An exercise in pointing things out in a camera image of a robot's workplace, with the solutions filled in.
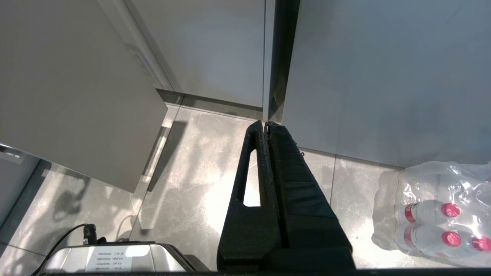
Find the black cable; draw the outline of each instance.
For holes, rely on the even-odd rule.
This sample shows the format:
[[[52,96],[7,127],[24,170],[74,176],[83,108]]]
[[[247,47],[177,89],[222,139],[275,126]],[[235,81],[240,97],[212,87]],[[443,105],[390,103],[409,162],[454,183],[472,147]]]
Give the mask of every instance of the black cable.
[[[65,233],[65,235],[63,235],[59,240],[58,242],[55,244],[55,246],[53,246],[53,248],[51,248],[50,252],[48,253],[48,255],[46,255],[46,258],[44,258],[43,262],[41,263],[41,265],[36,269],[36,271],[34,271],[31,276],[36,276],[36,274],[38,274],[41,269],[43,268],[44,264],[46,264],[46,262],[48,261],[48,259],[51,257],[51,255],[53,254],[54,250],[58,247],[58,245],[70,234],[72,233],[75,229],[77,228],[80,228],[82,226],[87,226],[88,224],[87,223],[83,223],[83,224],[79,224],[75,227],[73,227],[72,229],[68,230],[68,232]]]

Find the plastic water bottle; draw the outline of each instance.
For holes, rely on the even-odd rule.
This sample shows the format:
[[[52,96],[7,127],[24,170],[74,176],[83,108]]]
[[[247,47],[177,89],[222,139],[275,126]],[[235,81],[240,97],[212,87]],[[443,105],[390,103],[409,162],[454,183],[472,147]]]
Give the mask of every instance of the plastic water bottle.
[[[452,257],[452,251],[461,245],[462,240],[456,232],[423,225],[406,228],[404,242],[409,249],[421,251],[428,256]]]
[[[438,200],[424,200],[404,207],[404,217],[409,223],[438,225],[459,214],[456,204]]]
[[[456,258],[467,258],[484,252],[491,252],[491,240],[487,237],[480,238],[469,232],[457,231],[461,237],[462,244],[452,249],[449,254]]]

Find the pink bottle cap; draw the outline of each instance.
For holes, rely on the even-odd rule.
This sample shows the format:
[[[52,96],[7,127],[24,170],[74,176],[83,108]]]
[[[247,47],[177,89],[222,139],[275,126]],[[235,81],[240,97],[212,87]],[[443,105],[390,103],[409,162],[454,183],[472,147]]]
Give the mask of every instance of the pink bottle cap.
[[[444,232],[441,235],[441,240],[446,245],[451,247],[457,247],[462,243],[462,239],[460,238],[460,236],[457,233],[451,231]]]
[[[491,251],[491,240],[486,237],[472,238],[472,246],[479,251]]]
[[[441,212],[447,217],[454,218],[460,214],[460,209],[453,203],[445,203],[441,206]]]

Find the red bottle label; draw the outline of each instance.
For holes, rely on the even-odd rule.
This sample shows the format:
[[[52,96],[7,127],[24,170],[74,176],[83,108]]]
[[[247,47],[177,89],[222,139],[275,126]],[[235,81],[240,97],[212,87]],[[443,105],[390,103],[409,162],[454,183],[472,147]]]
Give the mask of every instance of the red bottle label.
[[[415,249],[415,250],[418,250],[418,248],[416,247],[416,245],[412,242],[412,238],[411,238],[411,230],[412,228],[411,227],[408,227],[404,230],[404,241],[406,241],[406,244],[412,248],[412,249]]]
[[[414,217],[412,216],[412,206],[414,205],[415,203],[413,204],[409,204],[408,206],[406,206],[406,209],[404,210],[404,214],[406,215],[406,219],[408,219],[408,221],[410,223],[415,223],[416,220],[414,219]]]

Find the gray tile floor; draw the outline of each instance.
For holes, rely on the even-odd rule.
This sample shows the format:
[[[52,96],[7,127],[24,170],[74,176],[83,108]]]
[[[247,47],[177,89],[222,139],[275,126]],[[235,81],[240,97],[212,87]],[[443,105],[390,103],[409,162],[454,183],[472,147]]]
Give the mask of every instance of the gray tile floor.
[[[42,162],[0,229],[0,275],[29,275],[60,235],[85,222],[109,241],[173,244],[216,270],[244,133],[254,120],[229,107],[208,112],[181,102],[167,103],[161,136],[135,193]],[[301,150],[353,245],[357,267],[445,266],[372,242],[374,198],[379,185],[390,185],[381,176],[398,168]],[[257,171],[255,158],[249,169]],[[257,206],[257,175],[248,179],[245,203]],[[61,246],[80,245],[81,237],[76,230]]]

